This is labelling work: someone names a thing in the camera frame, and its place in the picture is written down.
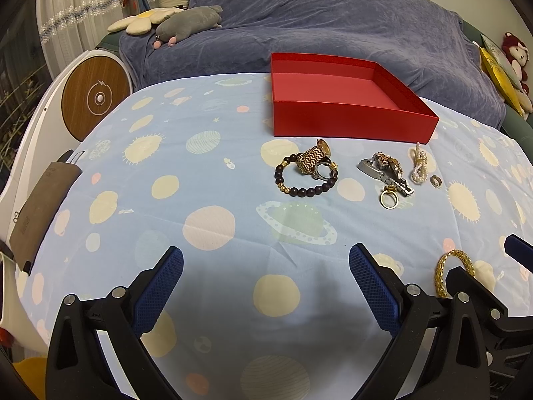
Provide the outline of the gold link bangle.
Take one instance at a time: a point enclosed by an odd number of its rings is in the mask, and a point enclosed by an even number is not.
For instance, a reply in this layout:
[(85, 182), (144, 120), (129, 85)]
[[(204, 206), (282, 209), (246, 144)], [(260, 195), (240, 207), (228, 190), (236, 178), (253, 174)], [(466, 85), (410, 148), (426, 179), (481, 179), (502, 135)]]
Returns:
[(473, 262), (464, 251), (456, 248), (443, 253), (434, 269), (434, 291), (438, 298), (451, 297), (447, 291), (445, 278), (456, 267), (461, 267), (472, 277), (476, 276)]

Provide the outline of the small gold hoop earring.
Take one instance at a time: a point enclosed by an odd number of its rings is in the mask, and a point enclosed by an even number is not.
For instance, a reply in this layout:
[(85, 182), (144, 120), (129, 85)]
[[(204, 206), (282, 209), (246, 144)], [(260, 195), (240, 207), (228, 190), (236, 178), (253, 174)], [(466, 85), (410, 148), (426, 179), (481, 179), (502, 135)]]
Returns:
[(434, 188), (440, 188), (442, 186), (442, 179), (438, 175), (432, 175), (430, 177), (430, 182), (434, 186)]

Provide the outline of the gold mesh watch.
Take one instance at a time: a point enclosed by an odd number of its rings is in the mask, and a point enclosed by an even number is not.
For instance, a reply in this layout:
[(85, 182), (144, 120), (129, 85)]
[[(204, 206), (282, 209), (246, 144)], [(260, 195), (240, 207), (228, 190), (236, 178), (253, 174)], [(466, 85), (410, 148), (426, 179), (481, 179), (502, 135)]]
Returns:
[(315, 146), (297, 154), (295, 163), (299, 172), (304, 175), (311, 175), (319, 163), (327, 162), (330, 157), (331, 148), (323, 139), (318, 139)]

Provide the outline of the green sofa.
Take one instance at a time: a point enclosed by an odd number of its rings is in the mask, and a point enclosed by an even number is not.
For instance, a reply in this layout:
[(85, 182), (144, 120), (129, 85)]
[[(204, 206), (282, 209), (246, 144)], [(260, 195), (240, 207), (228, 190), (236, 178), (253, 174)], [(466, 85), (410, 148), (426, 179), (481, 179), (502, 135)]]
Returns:
[[(473, 25), (462, 22), (462, 31), (471, 41), (477, 42), (478, 45), (484, 45), (481, 32)], [(506, 117), (501, 124), (500, 131), (517, 142), (522, 142), (526, 137), (532, 136), (532, 127), (509, 105), (506, 105)]]

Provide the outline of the yellow cushion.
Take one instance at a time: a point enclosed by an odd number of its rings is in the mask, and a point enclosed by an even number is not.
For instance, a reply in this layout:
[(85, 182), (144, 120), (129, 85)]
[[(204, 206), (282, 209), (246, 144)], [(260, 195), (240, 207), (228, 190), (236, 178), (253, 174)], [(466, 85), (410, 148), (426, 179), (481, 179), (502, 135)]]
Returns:
[(510, 105), (521, 117), (527, 114), (522, 108), (516, 89), (513, 87), (509, 77), (502, 67), (497, 64), (497, 61), (485, 50), (480, 48), (481, 66), (483, 70), (489, 75), (495, 88), (500, 93), (505, 102)]

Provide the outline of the brown felt pouch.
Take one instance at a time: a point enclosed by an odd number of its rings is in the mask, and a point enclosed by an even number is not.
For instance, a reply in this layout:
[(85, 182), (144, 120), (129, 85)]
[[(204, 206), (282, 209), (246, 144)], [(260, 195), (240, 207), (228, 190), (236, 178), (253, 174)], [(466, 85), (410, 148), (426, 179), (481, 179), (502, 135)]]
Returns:
[(77, 164), (52, 162), (39, 178), (19, 212), (9, 238), (14, 261), (21, 271), (31, 272), (56, 212), (80, 175)]

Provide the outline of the space pattern blue tablecloth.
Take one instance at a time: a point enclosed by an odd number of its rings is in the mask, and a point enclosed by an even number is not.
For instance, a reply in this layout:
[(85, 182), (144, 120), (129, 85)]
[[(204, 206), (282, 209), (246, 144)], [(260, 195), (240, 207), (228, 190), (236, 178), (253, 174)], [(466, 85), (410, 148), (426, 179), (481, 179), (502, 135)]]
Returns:
[(268, 76), (215, 75), (137, 91), (77, 148), (80, 177), (18, 295), (43, 340), (61, 300), (100, 298), (168, 247), (184, 274), (142, 337), (186, 399), (348, 399), (389, 342), (349, 269), (364, 244), (405, 283), (434, 291), (441, 254), (459, 248), (515, 316), (532, 312), (532, 276), (504, 240), (532, 238), (532, 167), (497, 129), (432, 103), (430, 175), (395, 210), (360, 160), (413, 167), (413, 145), (333, 138), (339, 182), (316, 198), (274, 183), (284, 157), (315, 140), (272, 134)]

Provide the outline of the red monkey plush toy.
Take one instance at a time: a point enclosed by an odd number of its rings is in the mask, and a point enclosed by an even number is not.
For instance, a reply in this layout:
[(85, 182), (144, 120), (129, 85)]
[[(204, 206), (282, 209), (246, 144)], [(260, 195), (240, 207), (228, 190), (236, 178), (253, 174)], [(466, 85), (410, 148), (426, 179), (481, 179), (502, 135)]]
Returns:
[(506, 32), (503, 37), (501, 48), (511, 67), (515, 71), (522, 90), (528, 94), (529, 88), (526, 84), (526, 81), (528, 80), (528, 74), (525, 71), (525, 67), (529, 62), (528, 47), (525, 46), (525, 43), (516, 37), (516, 35), (511, 32)]

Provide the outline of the blue-grey plush blanket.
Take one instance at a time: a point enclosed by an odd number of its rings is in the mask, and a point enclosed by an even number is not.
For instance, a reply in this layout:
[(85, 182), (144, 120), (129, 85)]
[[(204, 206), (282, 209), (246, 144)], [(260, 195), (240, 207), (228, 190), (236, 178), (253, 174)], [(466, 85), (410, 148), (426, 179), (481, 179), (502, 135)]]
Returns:
[(492, 127), (506, 107), (481, 71), (462, 18), (430, 0), (189, 0), (218, 5), (221, 22), (173, 47), (154, 35), (119, 42), (136, 89), (196, 76), (266, 72), (275, 52), (378, 62), (417, 95)]

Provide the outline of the red cardboard tray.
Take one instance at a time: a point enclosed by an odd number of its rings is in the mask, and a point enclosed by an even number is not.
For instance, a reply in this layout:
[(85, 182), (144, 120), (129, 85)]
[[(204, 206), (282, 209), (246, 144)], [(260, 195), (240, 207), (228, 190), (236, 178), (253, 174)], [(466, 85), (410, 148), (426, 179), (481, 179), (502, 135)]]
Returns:
[(374, 61), (326, 54), (271, 55), (275, 136), (426, 144), (439, 117)]

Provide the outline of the white device wooden disc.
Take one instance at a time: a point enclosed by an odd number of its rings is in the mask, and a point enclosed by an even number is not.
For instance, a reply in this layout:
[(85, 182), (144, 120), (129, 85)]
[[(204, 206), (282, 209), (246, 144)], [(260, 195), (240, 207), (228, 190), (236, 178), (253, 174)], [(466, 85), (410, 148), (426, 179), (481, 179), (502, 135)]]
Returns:
[[(1, 193), (1, 242), (10, 238), (24, 204), (52, 162), (77, 162), (74, 150), (133, 92), (125, 64), (111, 52), (83, 52), (44, 93), (23, 136), (14, 168)], [(50, 334), (22, 305), (25, 262), (1, 254), (1, 328), (26, 349), (45, 354)]]

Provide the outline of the cream flower plush cushion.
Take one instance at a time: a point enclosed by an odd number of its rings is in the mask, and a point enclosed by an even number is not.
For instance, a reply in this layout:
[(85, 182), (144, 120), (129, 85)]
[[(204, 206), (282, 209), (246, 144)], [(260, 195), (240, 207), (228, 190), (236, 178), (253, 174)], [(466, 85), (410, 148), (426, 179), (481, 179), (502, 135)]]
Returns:
[(176, 13), (184, 11), (178, 7), (154, 8), (142, 12), (139, 15), (131, 15), (118, 20), (108, 27), (108, 33), (125, 31), (129, 35), (142, 35), (148, 33), (154, 26)]

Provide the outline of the grey plush toy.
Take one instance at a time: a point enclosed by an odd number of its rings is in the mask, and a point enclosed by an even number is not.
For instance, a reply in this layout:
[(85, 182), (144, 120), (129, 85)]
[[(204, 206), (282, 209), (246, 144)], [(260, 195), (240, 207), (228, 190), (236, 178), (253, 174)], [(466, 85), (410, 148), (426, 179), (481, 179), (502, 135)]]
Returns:
[(165, 43), (174, 46), (194, 33), (221, 27), (222, 12), (221, 6), (212, 5), (193, 7), (171, 15), (157, 26), (153, 48), (157, 50)]

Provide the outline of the white sheer curtain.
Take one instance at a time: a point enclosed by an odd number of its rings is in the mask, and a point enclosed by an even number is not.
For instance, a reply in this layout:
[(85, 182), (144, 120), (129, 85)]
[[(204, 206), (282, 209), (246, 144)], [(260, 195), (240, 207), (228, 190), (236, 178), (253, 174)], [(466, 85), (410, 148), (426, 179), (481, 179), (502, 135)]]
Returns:
[(108, 34), (108, 27), (138, 12), (124, 0), (36, 0), (36, 19), (48, 70), (56, 78)]

